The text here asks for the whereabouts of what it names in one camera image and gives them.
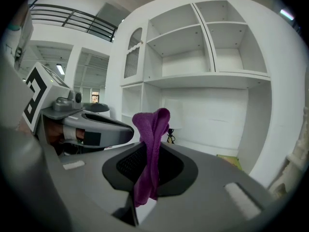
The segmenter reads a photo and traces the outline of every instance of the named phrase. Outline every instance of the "metal railing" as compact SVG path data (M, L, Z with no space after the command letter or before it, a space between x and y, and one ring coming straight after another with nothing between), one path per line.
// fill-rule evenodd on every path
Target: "metal railing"
M32 20L77 29L112 42L118 27L94 15L68 7L34 4L30 7Z

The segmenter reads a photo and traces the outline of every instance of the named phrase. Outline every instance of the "white fabric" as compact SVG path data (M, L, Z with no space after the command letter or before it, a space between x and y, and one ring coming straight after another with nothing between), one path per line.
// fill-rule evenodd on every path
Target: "white fabric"
M64 139L72 139L72 140L77 140L76 139L76 128L63 125L63 135Z

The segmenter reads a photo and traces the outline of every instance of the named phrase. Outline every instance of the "white pillar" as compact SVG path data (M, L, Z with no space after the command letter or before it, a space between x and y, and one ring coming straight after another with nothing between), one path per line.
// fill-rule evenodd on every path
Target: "white pillar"
M73 46L73 49L69 57L66 74L64 76L64 82L71 88L74 87L75 73L77 69L79 55L81 54L81 52L82 52L82 46L75 45Z

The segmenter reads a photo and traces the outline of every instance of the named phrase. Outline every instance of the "white lamp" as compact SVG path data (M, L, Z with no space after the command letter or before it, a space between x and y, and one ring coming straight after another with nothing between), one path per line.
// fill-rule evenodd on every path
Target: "white lamp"
M174 129L183 127L183 103L180 100L165 99L164 107L170 112L168 142L174 143L175 137L172 135Z

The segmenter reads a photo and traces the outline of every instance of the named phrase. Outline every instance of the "person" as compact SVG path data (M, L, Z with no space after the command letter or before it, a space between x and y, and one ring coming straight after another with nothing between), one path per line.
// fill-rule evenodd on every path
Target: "person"
M16 74L20 68L22 58L25 54L27 45L30 41L33 32L33 25L28 3L21 5L4 33L2 44L2 53L9 62L9 65L14 68ZM26 121L22 117L17 128L26 134L32 134ZM77 138L84 139L84 130L64 127L51 119L46 120L46 134L50 144L57 144L64 139Z

